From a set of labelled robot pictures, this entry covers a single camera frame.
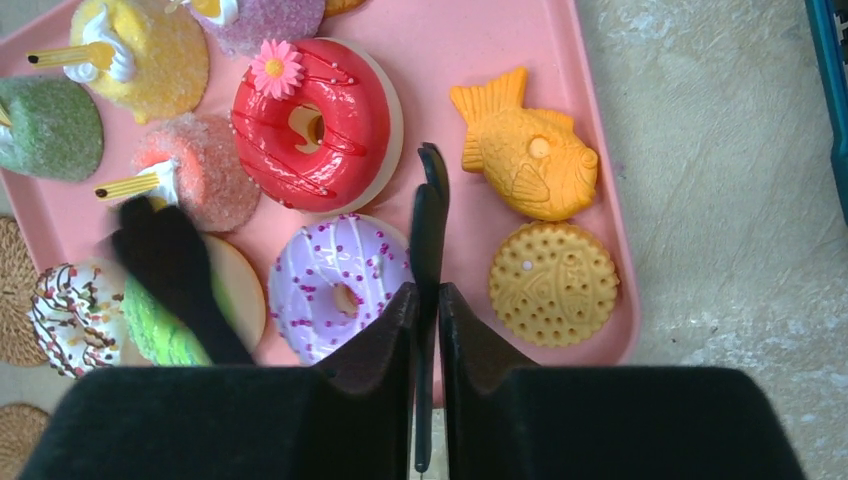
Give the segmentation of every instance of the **blue container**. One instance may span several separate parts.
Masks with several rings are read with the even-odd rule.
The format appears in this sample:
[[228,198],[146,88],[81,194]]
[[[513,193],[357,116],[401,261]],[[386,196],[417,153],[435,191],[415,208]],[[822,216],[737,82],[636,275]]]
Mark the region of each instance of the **blue container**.
[[806,3],[833,127],[830,163],[842,216],[848,223],[848,0],[806,0]]

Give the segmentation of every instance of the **purple donut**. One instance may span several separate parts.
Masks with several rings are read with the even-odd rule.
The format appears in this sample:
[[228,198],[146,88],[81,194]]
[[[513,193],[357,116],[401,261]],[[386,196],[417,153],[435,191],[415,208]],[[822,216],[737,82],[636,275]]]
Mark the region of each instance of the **purple donut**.
[[262,40],[291,42],[313,37],[324,19],[326,0],[237,0],[238,18],[216,25],[189,7],[204,30],[218,39],[221,49],[232,55],[252,57]]
[[376,320],[411,281],[406,239],[374,218],[339,215],[301,228],[277,257],[271,317],[301,363],[312,365]]

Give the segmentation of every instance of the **pink flower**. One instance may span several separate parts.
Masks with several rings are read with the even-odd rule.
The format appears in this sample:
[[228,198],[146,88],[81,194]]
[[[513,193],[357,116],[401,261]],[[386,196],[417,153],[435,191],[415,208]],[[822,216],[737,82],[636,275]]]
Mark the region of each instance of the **pink flower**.
[[250,70],[256,77],[256,89],[282,100],[294,94],[294,87],[303,79],[303,65],[294,45],[276,40],[262,42],[259,55],[250,62]]

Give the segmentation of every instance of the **pink tray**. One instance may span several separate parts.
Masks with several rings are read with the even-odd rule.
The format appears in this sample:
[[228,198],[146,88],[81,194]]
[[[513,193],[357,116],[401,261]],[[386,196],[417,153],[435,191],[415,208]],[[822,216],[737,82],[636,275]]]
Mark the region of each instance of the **pink tray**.
[[[35,72],[26,63],[25,51],[65,45],[77,4],[64,2],[0,43],[0,76],[31,75]],[[416,148],[424,141],[436,143],[448,162],[453,200],[443,280],[455,282],[480,318],[542,364],[625,361],[640,330],[639,297],[575,2],[369,0],[359,10],[325,22],[322,35],[356,41],[370,52],[393,80],[405,113],[400,167],[365,211],[408,232],[414,189],[424,181]],[[211,42],[212,80],[198,111],[226,113],[247,61],[225,58]],[[480,85],[521,65],[530,71],[526,105],[575,117],[578,135],[601,157],[595,204],[574,221],[610,250],[621,278],[620,296],[604,328],[569,348],[535,347],[497,321],[487,296],[489,265],[500,243],[528,220],[509,210],[482,175],[463,172],[459,163],[465,125],[450,102],[449,88]],[[109,216],[92,185],[130,174],[131,145],[150,128],[136,125],[128,112],[99,97],[95,100],[103,116],[106,152],[92,178],[72,185],[0,172],[39,269],[91,255],[109,234]],[[264,283],[268,266],[290,235],[310,221],[264,198],[255,217],[226,239],[247,256]],[[297,363],[270,323],[258,357],[265,364]],[[441,403],[440,369],[436,377],[434,391]]]

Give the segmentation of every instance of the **yellow fish-shaped cake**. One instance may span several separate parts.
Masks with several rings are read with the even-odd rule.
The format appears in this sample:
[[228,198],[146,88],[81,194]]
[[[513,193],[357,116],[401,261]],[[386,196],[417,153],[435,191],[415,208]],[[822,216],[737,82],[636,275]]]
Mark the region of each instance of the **yellow fish-shaped cake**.
[[482,87],[453,87],[451,101],[468,124],[462,169],[483,173],[513,209],[565,220],[595,196],[598,154],[574,133],[574,120],[522,107],[527,70]]

